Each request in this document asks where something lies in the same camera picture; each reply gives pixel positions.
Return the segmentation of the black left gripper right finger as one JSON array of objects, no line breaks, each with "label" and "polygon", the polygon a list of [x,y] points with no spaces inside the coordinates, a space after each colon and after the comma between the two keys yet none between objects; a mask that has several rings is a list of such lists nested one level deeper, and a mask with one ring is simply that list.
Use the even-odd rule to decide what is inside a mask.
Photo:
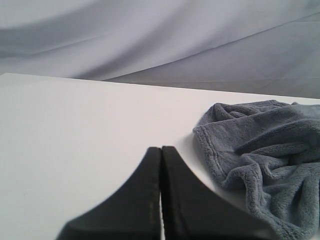
[{"label": "black left gripper right finger", "polygon": [[161,207],[167,240],[275,240],[266,222],[210,190],[173,146],[161,150]]}]

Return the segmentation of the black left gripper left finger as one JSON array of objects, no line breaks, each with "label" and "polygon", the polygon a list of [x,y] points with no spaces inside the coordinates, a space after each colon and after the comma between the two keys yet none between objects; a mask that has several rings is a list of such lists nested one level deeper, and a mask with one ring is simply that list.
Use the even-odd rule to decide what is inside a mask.
[{"label": "black left gripper left finger", "polygon": [[59,240],[159,240],[161,150],[147,149],[127,181],[108,199],[65,224]]}]

